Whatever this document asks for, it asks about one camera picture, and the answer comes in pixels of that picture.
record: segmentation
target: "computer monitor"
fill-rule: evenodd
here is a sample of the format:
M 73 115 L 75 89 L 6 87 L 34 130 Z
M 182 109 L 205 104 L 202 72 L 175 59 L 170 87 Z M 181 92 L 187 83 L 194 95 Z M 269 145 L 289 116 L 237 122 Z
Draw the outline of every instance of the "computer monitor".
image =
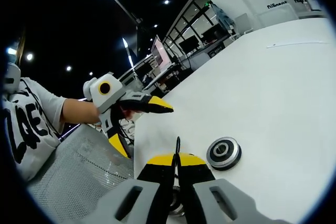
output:
M 216 24 L 204 33 L 202 33 L 202 42 L 210 43 L 213 40 L 221 39 L 228 34 L 228 31 L 224 30 L 220 24 Z
M 163 70 L 172 63 L 158 36 L 155 38 L 152 54 L 160 70 Z
M 182 50 L 184 51 L 185 54 L 191 52 L 194 49 L 197 49 L 197 47 L 199 47 L 198 44 L 198 39 L 196 38 L 196 36 L 191 36 L 190 38 L 186 39 L 185 41 L 181 42 L 180 47 L 182 48 Z

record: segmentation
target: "gray gripper housing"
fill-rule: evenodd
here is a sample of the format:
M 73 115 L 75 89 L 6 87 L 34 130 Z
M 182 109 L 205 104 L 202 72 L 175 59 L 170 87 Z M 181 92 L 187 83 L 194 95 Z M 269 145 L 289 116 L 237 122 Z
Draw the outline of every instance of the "gray gripper housing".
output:
M 207 224 L 289 224 L 283 220 L 271 220 L 257 211 L 255 201 L 225 179 L 194 184 Z M 227 220 L 219 202 L 226 206 Z
M 271 220 L 259 213 L 255 201 L 225 179 L 197 183 L 193 186 L 201 202 L 207 224 L 289 224 L 283 220 Z M 158 183 L 128 179 L 103 196 L 93 213 L 82 220 L 66 223 L 146 224 L 158 188 Z M 229 209 L 232 219 L 230 222 L 220 208 L 218 201 L 221 200 Z M 127 220 L 121 222 L 121 218 L 126 214 Z

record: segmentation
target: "person's arm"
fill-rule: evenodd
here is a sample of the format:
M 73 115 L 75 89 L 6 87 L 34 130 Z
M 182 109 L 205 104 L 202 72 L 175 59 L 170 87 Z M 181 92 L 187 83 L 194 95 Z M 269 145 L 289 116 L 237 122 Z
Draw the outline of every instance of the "person's arm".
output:
M 62 123 L 98 123 L 99 111 L 92 102 L 66 99 L 60 121 Z

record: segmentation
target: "white tabletop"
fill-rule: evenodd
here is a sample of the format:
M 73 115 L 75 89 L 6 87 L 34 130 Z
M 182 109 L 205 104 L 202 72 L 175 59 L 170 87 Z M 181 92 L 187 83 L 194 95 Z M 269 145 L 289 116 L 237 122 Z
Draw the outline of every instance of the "white tabletop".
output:
M 326 19 L 244 35 L 164 99 L 174 113 L 136 121 L 135 177 L 152 156 L 173 153 L 177 136 L 181 152 L 204 160 L 214 140 L 230 136 L 242 159 L 213 174 L 252 196 L 267 217 L 298 223 L 328 189 L 336 165 L 336 45 Z
M 147 90 L 151 86 L 153 86 L 165 73 L 167 73 L 174 66 L 175 66 L 174 62 L 166 66 L 143 90 Z

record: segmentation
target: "black cable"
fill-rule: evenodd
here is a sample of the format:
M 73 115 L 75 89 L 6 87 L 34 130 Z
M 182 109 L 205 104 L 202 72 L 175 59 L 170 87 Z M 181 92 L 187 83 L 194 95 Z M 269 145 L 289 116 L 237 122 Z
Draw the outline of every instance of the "black cable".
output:
M 101 167 L 101 166 L 95 164 L 94 162 L 88 160 L 86 157 L 84 157 L 84 156 L 83 156 L 82 154 L 80 154 L 80 153 L 78 153 L 78 155 L 81 156 L 81 157 L 83 157 L 84 159 L 86 159 L 86 161 L 88 161 L 89 163 L 91 163 L 91 164 L 94 165 L 95 167 L 98 167 L 99 169 L 102 169 L 104 172 L 106 172 L 106 173 L 108 173 L 108 174 L 110 174 L 110 175 L 112 175 L 112 176 L 115 176 L 115 177 L 118 177 L 118 178 L 122 178 L 122 179 L 124 179 L 124 180 L 127 180 L 127 179 L 128 179 L 128 178 L 125 178 L 125 177 L 120 176 L 120 175 L 118 175 L 118 174 L 110 173 L 108 170 L 106 170 L 106 169 L 104 169 L 103 167 Z
M 124 137 L 124 138 L 127 138 L 127 139 L 131 142 L 131 144 L 134 145 L 134 140 L 131 139 L 131 138 L 127 135 L 127 133 L 124 131 L 123 127 L 122 127 L 120 124 L 119 124 L 119 129 L 121 129 L 123 137 Z

